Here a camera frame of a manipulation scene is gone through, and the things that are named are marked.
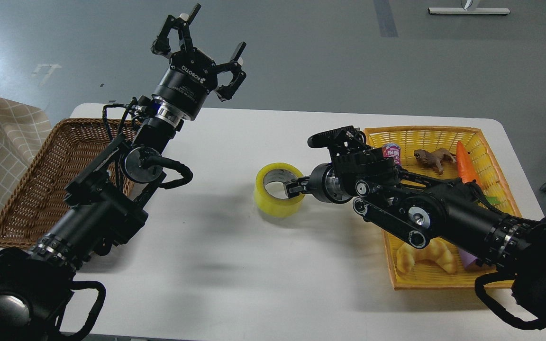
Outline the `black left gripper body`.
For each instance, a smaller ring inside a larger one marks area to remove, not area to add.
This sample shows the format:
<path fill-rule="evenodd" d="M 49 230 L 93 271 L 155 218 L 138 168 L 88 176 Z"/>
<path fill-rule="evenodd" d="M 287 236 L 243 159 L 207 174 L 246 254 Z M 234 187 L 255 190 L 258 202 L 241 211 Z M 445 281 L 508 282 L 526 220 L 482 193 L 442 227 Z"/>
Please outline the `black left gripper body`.
<path fill-rule="evenodd" d="M 152 96 L 176 107 L 183 113 L 183 119 L 195 120 L 209 93 L 218 86 L 217 75 L 206 71 L 214 64 L 212 58 L 197 48 L 192 57 L 182 51 L 171 54 L 169 69 Z"/>

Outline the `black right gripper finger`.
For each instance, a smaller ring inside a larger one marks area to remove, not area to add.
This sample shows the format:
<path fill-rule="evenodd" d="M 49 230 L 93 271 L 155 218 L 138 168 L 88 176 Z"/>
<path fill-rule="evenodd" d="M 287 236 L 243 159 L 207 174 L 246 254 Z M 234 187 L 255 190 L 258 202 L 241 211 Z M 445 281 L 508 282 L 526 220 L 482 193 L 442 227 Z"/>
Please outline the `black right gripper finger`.
<path fill-rule="evenodd" d="M 287 199 L 295 198 L 301 194 L 311 194 L 308 184 L 310 176 L 299 177 L 284 182 L 284 191 Z"/>

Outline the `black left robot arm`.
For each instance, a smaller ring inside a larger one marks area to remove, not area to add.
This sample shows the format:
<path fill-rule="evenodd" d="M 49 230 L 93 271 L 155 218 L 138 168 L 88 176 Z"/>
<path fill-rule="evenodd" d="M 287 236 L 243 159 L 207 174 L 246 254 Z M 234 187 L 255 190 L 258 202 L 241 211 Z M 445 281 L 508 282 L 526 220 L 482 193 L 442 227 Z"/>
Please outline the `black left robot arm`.
<path fill-rule="evenodd" d="M 145 205 L 159 188 L 193 179 L 190 168 L 163 152 L 206 98 L 232 99 L 246 73 L 239 43 L 217 64 L 193 44 L 190 25 L 201 9 L 169 15 L 151 47 L 169 68 L 151 97 L 106 104 L 108 146 L 65 186 L 69 211 L 26 251 L 0 251 L 0 341 L 82 341 L 95 326 L 106 289 L 76 281 L 91 255 L 106 255 L 145 226 Z"/>

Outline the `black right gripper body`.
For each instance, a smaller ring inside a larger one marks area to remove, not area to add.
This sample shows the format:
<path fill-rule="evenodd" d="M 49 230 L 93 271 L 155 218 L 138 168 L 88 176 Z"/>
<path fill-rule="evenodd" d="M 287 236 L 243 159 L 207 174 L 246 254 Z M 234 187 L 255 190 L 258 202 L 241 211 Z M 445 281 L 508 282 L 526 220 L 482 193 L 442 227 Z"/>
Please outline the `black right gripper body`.
<path fill-rule="evenodd" d="M 310 174 L 307 183 L 308 192 L 324 203 L 344 204 L 349 201 L 349 194 L 342 188 L 331 163 L 319 164 Z"/>

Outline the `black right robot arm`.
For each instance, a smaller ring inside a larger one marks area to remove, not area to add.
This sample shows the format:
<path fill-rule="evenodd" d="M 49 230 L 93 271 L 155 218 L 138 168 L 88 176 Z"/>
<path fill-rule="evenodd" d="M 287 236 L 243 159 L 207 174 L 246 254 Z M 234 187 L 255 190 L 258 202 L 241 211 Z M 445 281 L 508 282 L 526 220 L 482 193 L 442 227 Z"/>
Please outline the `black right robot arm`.
<path fill-rule="evenodd" d="M 474 284 L 492 313 L 514 328 L 546 328 L 546 217 L 537 222 L 499 211 L 475 182 L 408 172 L 381 148 L 367 145 L 353 126 L 315 134 L 308 145 L 327 148 L 331 162 L 285 181 L 289 198 L 311 194 L 326 203 L 351 201 L 366 222 L 418 250 L 443 238 L 495 266 Z"/>

